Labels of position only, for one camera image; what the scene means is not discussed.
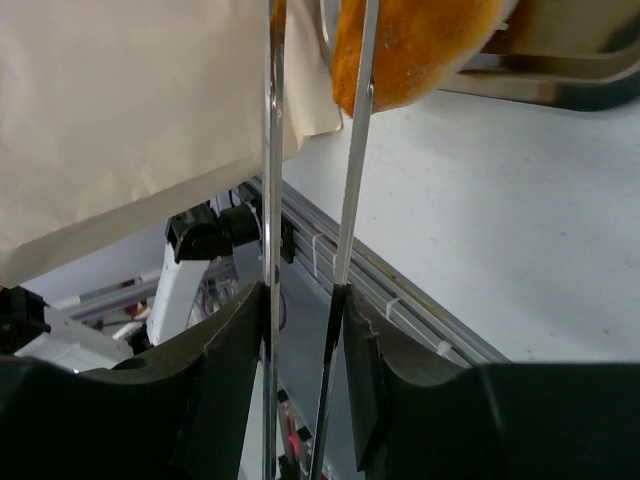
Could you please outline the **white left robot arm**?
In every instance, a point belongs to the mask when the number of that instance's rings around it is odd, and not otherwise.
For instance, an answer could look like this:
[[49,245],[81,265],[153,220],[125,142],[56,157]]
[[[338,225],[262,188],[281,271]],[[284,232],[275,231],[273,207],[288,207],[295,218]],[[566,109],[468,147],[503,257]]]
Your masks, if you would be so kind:
[[264,285],[233,253],[261,238],[248,203],[172,217],[150,315],[131,340],[21,287],[1,292],[5,479],[235,479],[262,333]]

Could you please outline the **metal serving tongs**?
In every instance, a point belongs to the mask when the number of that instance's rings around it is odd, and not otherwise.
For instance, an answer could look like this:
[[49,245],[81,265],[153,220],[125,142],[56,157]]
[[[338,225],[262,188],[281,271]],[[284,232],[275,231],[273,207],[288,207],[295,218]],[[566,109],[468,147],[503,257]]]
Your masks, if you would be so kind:
[[[278,460],[276,383],[278,379],[281,293],[281,218],[284,206],[282,202],[282,162],[286,9],[287,4],[284,1],[269,1],[266,4],[264,16],[262,243],[263,282],[267,288],[270,311],[268,327],[263,336],[262,476],[265,479],[275,478]],[[379,2],[369,1],[366,3],[341,222],[337,231],[331,231],[322,224],[317,214],[313,214],[308,221],[309,225],[315,229],[318,238],[327,237],[336,244],[333,263],[334,283],[327,320],[322,377],[309,467],[309,476],[312,479],[318,479],[323,474],[330,397],[333,389],[337,347],[346,311],[348,275],[374,100],[374,54],[379,11]]]

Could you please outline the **beige paper bag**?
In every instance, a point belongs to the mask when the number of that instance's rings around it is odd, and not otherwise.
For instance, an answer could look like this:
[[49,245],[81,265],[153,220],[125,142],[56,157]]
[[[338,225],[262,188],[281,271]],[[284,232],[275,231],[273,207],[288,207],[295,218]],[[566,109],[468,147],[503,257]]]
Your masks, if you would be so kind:
[[257,173],[263,1],[1,5],[1,283]]

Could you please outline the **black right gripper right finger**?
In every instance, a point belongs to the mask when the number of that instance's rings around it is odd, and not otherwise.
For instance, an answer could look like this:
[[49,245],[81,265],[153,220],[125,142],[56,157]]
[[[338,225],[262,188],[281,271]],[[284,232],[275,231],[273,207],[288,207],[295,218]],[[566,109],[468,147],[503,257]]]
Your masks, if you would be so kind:
[[369,479],[635,479],[639,368],[460,367],[357,290],[343,340],[358,469]]

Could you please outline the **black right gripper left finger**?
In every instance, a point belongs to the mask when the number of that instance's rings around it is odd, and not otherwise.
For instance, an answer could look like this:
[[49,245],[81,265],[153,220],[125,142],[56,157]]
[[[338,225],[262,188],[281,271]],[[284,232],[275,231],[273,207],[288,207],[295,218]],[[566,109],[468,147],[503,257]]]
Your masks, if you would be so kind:
[[111,369],[1,360],[5,479],[234,479],[264,320],[255,283]]

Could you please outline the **round smooth bun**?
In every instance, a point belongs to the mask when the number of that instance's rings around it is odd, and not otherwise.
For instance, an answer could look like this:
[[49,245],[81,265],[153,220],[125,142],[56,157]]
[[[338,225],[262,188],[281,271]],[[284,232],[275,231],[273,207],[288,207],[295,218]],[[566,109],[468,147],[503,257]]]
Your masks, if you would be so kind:
[[[365,15],[344,1],[332,65],[335,103],[352,116]],[[437,89],[489,41],[510,1],[416,0],[379,3],[373,66],[375,113],[409,105]]]

